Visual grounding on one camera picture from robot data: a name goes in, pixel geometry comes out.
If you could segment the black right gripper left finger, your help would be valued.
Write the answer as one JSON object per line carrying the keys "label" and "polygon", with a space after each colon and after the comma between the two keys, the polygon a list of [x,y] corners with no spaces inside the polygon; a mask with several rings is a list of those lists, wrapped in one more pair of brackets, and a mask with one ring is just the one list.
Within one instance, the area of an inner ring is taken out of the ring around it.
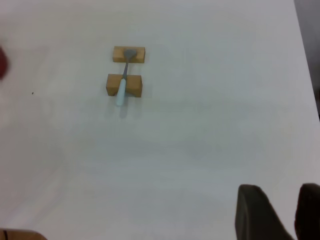
{"label": "black right gripper left finger", "polygon": [[250,184],[238,188],[235,213],[238,240],[291,240],[263,190]]}

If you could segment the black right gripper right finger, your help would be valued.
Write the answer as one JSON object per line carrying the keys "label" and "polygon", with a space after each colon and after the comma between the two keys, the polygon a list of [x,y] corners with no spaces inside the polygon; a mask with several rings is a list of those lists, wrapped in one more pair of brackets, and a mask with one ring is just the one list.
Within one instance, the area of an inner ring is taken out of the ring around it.
{"label": "black right gripper right finger", "polygon": [[295,213],[295,233],[298,240],[320,239],[320,186],[301,186]]}

